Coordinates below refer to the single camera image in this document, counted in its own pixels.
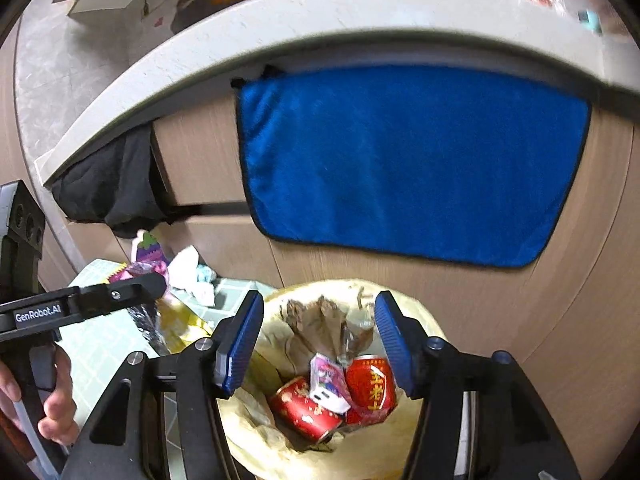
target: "red can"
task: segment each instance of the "red can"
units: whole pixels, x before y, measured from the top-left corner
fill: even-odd
[[[396,406],[396,383],[385,357],[363,355],[345,372],[353,401],[368,410],[392,410]]]
[[[269,405],[274,413],[316,444],[326,440],[342,424],[340,416],[309,398],[309,383],[304,377],[296,377],[281,387]]]

